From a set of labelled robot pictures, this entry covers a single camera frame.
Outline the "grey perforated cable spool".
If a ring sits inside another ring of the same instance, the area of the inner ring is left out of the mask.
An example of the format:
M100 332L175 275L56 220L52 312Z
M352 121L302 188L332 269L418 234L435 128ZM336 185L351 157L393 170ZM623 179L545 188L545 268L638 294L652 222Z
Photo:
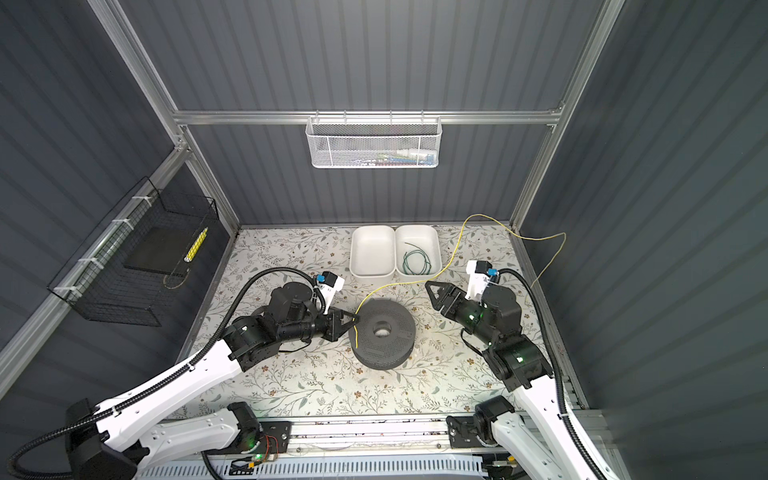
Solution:
M358 313L359 322L348 338L357 360L370 369L386 371L402 365L411 355L416 336L412 314L389 299L372 299Z

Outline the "white tray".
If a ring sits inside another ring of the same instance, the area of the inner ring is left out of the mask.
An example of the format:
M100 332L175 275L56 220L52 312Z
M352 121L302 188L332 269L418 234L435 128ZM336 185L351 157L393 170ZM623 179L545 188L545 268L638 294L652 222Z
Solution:
M396 272L401 281L429 280L443 268L437 230L429 225L395 229Z
M395 230L385 225L362 226L354 230L350 249L350 272L369 283L391 281L395 266Z

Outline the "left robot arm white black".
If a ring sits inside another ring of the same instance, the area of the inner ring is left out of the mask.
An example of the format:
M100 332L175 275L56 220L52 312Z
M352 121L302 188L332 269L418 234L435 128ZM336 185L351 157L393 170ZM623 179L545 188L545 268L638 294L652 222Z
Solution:
M196 354L121 395L91 405L82 400L67 411L65 427L20 447L8 459L18 479L132 479L138 473L195 452L249 454L276 448L251 409L235 402L210 415L168 422L167 416L194 397L282 352L283 344L338 340L356 325L356 314L331 302L343 278L324 271L306 273L272 291L256 315L229 309L213 337ZM37 472L21 466L32 449L62 437L67 472Z

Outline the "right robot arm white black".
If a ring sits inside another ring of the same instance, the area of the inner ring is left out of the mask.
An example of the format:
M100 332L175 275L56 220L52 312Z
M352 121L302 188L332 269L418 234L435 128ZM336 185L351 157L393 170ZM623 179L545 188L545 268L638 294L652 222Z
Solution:
M500 447L531 479L617 478L567 405L559 367L523 333L520 302L498 282L507 272L473 262L466 289L425 284L433 309L459 324L461 336L482 342L476 354L507 390L470 417L449 417L453 440Z

